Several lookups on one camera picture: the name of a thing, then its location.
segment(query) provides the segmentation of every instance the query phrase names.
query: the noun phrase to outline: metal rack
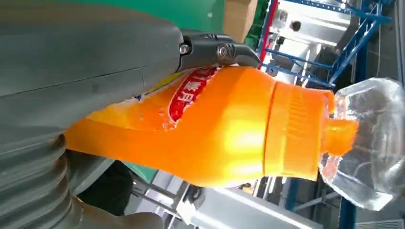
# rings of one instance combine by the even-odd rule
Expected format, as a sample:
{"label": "metal rack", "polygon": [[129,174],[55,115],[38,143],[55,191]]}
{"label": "metal rack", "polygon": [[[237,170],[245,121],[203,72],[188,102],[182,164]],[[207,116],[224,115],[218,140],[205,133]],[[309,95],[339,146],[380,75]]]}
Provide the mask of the metal rack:
{"label": "metal rack", "polygon": [[259,42],[259,54],[260,59],[263,61],[266,53],[270,52],[275,56],[283,56],[290,59],[293,63],[297,64],[302,70],[304,66],[298,64],[297,62],[307,62],[311,65],[315,65],[319,68],[327,70],[327,80],[323,81],[318,79],[314,74],[305,69],[306,73],[301,75],[299,73],[293,73],[289,69],[285,69],[279,66],[275,66],[274,62],[270,64],[262,64],[262,66],[271,68],[274,71],[284,72],[299,78],[308,79],[310,82],[317,83],[319,85],[332,88],[335,86],[335,82],[341,73],[346,69],[347,65],[361,52],[362,48],[367,45],[369,39],[372,37],[374,32],[379,28],[382,23],[390,22],[391,19],[382,15],[383,5],[390,3],[390,0],[377,0],[373,4],[362,4],[362,7],[356,8],[348,3],[344,3],[342,0],[336,0],[338,4],[345,4],[345,8],[341,8],[340,5],[325,4],[310,0],[284,0],[288,2],[293,2],[297,4],[303,4],[310,7],[320,8],[324,10],[330,10],[333,12],[338,12],[342,14],[348,14],[357,16],[360,18],[360,25],[358,30],[354,33],[351,40],[342,49],[339,57],[332,65],[327,65],[319,62],[311,62],[304,60],[299,57],[291,56],[286,53],[282,53],[272,49],[266,49],[266,42],[268,40],[269,28],[272,24],[273,17],[276,12],[278,0],[271,1],[269,5],[269,12],[266,16],[266,21],[262,29],[262,39]]}

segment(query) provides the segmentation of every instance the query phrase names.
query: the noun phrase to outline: plastic bottle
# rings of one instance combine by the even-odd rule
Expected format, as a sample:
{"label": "plastic bottle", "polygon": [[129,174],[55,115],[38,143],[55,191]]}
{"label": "plastic bottle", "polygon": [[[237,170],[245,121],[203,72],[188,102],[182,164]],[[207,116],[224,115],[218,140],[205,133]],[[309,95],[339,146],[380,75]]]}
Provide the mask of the plastic bottle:
{"label": "plastic bottle", "polygon": [[405,188],[405,93],[395,81],[369,80],[340,89],[335,117],[359,122],[343,157],[325,154],[325,182],[353,204],[380,210]]}
{"label": "plastic bottle", "polygon": [[317,178],[321,153],[352,147],[356,121],[329,119],[333,93],[249,67],[199,69],[95,112],[70,149],[163,169],[202,187],[261,176]]}

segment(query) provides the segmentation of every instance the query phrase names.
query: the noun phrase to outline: red label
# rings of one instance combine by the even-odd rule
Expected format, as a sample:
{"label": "red label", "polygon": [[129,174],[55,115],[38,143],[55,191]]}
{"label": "red label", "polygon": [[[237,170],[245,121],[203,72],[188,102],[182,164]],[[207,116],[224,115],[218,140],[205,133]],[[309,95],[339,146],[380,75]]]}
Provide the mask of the red label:
{"label": "red label", "polygon": [[169,117],[176,122],[197,96],[203,91],[216,72],[216,68],[197,69],[188,75],[174,94],[169,104]]}

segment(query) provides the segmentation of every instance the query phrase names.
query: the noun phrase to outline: orange bottle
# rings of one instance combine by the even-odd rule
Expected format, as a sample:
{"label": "orange bottle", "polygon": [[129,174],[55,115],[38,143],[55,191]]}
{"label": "orange bottle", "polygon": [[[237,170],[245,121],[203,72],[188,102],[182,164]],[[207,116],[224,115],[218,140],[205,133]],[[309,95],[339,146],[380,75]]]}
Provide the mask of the orange bottle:
{"label": "orange bottle", "polygon": [[333,107],[330,91],[277,82],[254,68],[199,69],[92,113],[65,136],[70,149],[203,187],[261,176],[315,180],[321,153],[344,154],[357,131],[356,122],[329,119]]}

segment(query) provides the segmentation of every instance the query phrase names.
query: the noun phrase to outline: cardboard box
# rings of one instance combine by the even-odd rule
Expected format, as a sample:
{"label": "cardboard box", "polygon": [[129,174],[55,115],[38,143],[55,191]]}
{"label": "cardboard box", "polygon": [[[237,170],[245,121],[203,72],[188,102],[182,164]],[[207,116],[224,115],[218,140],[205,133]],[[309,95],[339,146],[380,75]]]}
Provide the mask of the cardboard box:
{"label": "cardboard box", "polygon": [[225,0],[224,33],[243,42],[253,24],[257,0]]}

